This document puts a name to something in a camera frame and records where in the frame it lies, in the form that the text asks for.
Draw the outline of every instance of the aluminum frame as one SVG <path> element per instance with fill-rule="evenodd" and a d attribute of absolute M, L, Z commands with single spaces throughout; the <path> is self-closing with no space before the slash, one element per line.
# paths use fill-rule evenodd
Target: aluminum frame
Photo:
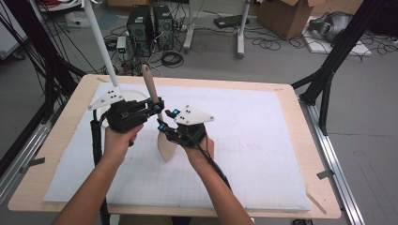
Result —
<path fill-rule="evenodd" d="M 313 125 L 316 137 L 320 144 L 320 147 L 324 156 L 324 159 L 328 163 L 329 168 L 335 173 L 333 175 L 334 185 L 337 187 L 341 200 L 344 204 L 344 209 L 352 225 L 364 225 L 362 214 L 354 199 L 354 195 L 345 179 L 345 175 L 342 167 L 340 166 L 339 159 L 336 156 L 329 136 L 323 134 L 321 127 L 318 125 L 319 112 L 314 105 L 308 105 L 305 102 L 300 102 L 305 105 L 309 116 L 311 117 L 311 124 Z"/>

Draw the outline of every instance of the white paper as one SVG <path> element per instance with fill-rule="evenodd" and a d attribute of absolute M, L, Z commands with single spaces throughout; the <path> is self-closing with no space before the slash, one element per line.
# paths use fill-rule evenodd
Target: white paper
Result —
<path fill-rule="evenodd" d="M 93 101 L 110 86 L 102 83 Z M 149 96 L 144 85 L 121 84 L 121 88 Z M 215 141 L 215 161 L 244 207 L 310 209 L 276 93 L 161 85 L 157 91 L 165 109 L 190 104 L 215 117 L 214 122 L 206 123 Z M 176 127 L 172 119 L 164 118 L 170 127 Z M 92 112 L 87 111 L 59 161 L 45 202 L 67 202 L 94 168 L 91 120 Z M 157 127 L 156 116 L 145 123 L 117 172 L 108 203 L 212 207 L 181 147 L 167 163 L 163 161 L 157 148 Z"/>

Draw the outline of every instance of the metal rod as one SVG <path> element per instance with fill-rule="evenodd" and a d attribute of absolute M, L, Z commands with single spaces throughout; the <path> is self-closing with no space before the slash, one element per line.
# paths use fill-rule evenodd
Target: metal rod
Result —
<path fill-rule="evenodd" d="M 100 54 L 102 55 L 102 59 L 105 62 L 105 66 L 108 69 L 109 76 L 111 76 L 112 84 L 114 86 L 118 86 L 119 82 L 117 81 L 117 77 L 115 75 L 114 66 L 112 65 L 111 58 L 109 57 L 108 51 L 106 50 L 105 43 L 103 42 L 102 34 L 100 33 L 100 27 L 97 23 L 96 16 L 94 15 L 93 8 L 91 7 L 91 1 L 87 1 L 83 3 L 85 14 L 87 15 L 88 20 L 90 21 L 91 29 L 93 30 L 94 37 L 96 38 L 97 44 L 99 46 Z"/>

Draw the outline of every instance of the desk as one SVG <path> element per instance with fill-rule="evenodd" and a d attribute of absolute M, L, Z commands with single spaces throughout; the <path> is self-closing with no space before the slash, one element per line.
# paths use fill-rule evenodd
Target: desk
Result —
<path fill-rule="evenodd" d="M 102 82 L 109 82 L 108 76 L 86 75 L 79 83 L 68 105 L 60 115 L 47 141 L 38 152 L 37 158 L 46 158 L 46 162 L 29 169 L 11 198 L 8 208 L 15 211 L 57 212 L 63 203 L 44 202 L 42 199 L 53 179 L 58 159 L 62 156 L 69 140 L 73 136 L 78 123 L 97 87 Z M 121 83 L 144 84 L 144 79 L 137 77 L 119 77 Z M 329 179 L 316 176 L 325 169 L 318 155 L 313 137 L 305 121 L 293 88 L 288 84 L 254 83 L 254 82 L 223 82 L 205 80 L 185 80 L 155 78 L 157 85 L 180 85 L 191 87 L 233 88 L 242 90 L 273 91 L 278 95 L 283 116 L 287 124 L 299 169 L 304 181 L 311 210 L 305 213 L 269 212 L 249 210 L 251 217 L 266 218 L 339 218 L 340 207 L 330 186 Z M 180 215 L 214 217 L 213 209 L 176 208 L 176 207 L 143 207 L 130 205 L 109 205 L 113 214 L 144 214 L 144 215 Z"/>

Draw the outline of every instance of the black pole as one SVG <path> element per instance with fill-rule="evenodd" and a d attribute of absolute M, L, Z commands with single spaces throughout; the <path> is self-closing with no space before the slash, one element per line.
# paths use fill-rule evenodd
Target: black pole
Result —
<path fill-rule="evenodd" d="M 94 165 L 97 166 L 102 158 L 100 122 L 98 120 L 92 120 L 90 125 L 93 138 Z M 108 203 L 106 202 L 106 198 L 104 198 L 102 205 L 100 206 L 99 216 L 102 225 L 110 225 L 111 214 L 108 211 Z"/>
<path fill-rule="evenodd" d="M 316 73 L 292 84 L 295 89 L 307 83 L 310 84 L 307 90 L 300 95 L 300 99 L 310 105 L 314 105 L 318 96 L 323 92 L 319 126 L 324 135 L 328 135 L 326 124 L 332 78 L 387 1 L 364 0 L 321 68 Z"/>

